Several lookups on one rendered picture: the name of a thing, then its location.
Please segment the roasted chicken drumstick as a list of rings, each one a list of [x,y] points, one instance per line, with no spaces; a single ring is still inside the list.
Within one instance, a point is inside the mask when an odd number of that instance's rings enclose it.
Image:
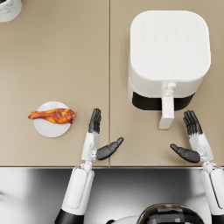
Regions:
[[[76,113],[68,108],[54,108],[47,111],[32,111],[29,119],[44,119],[51,123],[72,123]]]

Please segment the white air fryer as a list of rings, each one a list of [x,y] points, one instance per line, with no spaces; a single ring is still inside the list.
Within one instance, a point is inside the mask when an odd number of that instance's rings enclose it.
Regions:
[[[168,130],[174,112],[185,108],[211,65],[207,23],[187,10],[147,10],[132,21],[128,97],[136,108],[161,111]]]

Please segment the small white round plate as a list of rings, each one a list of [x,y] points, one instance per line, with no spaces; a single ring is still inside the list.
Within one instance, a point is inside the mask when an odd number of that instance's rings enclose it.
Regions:
[[[67,109],[67,105],[59,101],[49,101],[42,104],[38,108],[38,111],[47,111],[50,109]],[[71,126],[70,123],[58,124],[42,118],[34,119],[33,122],[37,132],[44,137],[60,137],[65,134]]]

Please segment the white marbled round pot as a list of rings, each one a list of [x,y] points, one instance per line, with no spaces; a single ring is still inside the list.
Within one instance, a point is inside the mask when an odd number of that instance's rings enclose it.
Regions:
[[[21,0],[0,0],[0,23],[16,18],[22,10]]]

